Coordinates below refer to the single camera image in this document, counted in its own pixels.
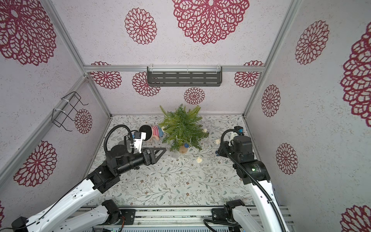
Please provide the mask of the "clear battery box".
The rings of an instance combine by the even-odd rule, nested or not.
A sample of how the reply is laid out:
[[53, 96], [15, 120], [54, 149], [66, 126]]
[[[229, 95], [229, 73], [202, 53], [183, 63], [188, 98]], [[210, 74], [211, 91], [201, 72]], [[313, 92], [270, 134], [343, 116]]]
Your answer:
[[179, 151], [171, 151], [169, 156], [174, 159], [178, 159], [180, 157], [180, 152]]

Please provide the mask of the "dark grey wall shelf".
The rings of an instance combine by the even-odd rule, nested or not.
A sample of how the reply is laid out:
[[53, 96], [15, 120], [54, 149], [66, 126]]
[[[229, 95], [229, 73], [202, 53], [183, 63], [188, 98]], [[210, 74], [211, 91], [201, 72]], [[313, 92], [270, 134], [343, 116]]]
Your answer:
[[219, 87], [222, 84], [223, 69], [218, 66], [206, 69], [166, 70], [147, 67], [147, 82], [151, 87]]

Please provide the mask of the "small green christmas tree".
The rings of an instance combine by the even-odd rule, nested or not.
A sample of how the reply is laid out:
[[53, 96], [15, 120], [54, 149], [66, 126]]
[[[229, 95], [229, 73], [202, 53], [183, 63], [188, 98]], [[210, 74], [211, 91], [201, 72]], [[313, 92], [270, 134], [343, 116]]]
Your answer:
[[169, 144], [170, 151], [175, 152], [183, 145], [188, 145], [201, 151], [201, 141], [209, 136], [201, 125], [202, 117], [199, 115], [199, 105], [187, 109], [181, 104], [175, 111], [165, 111], [161, 106], [164, 115], [163, 121], [159, 124], [164, 131], [163, 143]]

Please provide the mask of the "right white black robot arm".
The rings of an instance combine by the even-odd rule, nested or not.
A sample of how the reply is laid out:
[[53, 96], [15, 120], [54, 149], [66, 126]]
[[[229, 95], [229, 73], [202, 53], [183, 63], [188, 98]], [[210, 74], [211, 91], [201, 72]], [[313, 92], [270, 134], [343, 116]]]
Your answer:
[[223, 132], [220, 140], [217, 155], [232, 161], [237, 175], [253, 198], [261, 223], [253, 218], [240, 200], [224, 205], [228, 220], [245, 232], [288, 232], [289, 228], [274, 196], [270, 175], [264, 163], [255, 158], [251, 138], [230, 129]]

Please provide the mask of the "plush doll striped shirt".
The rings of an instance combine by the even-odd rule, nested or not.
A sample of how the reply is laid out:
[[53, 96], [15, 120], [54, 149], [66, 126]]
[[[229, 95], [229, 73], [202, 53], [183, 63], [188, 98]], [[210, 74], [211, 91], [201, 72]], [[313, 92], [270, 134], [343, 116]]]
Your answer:
[[145, 141], [148, 141], [150, 139], [156, 139], [157, 141], [160, 140], [164, 136], [163, 130], [157, 126], [149, 126], [149, 125], [143, 125], [139, 128], [139, 132], [144, 132], [146, 134]]

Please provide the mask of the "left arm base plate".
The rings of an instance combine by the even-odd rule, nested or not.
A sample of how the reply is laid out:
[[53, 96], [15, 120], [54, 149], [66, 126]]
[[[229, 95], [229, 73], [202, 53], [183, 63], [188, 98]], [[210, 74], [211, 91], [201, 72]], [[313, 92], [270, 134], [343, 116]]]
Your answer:
[[135, 209], [121, 209], [115, 211], [109, 218], [110, 225], [133, 225], [135, 219]]

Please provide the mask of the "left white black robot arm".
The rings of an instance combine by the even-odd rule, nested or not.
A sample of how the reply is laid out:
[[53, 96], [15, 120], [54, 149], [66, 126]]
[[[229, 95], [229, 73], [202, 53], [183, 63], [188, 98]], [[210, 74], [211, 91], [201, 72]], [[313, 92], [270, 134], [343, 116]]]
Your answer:
[[156, 164], [165, 152], [166, 148], [143, 148], [140, 153], [130, 153], [125, 145], [114, 146], [106, 151], [105, 161], [68, 193], [38, 214], [29, 218], [17, 218], [12, 223], [12, 230], [14, 232], [72, 232], [102, 223], [120, 222], [121, 210], [112, 200], [103, 202], [94, 210], [76, 219], [68, 219], [68, 217], [117, 184], [122, 174], [138, 169], [142, 165]]

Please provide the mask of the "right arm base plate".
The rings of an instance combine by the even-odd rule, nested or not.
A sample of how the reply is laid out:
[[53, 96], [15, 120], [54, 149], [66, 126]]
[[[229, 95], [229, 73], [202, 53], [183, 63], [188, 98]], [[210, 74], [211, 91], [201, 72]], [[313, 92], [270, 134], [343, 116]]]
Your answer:
[[225, 223], [230, 222], [228, 214], [224, 208], [212, 208], [211, 213], [213, 221], [220, 221]]

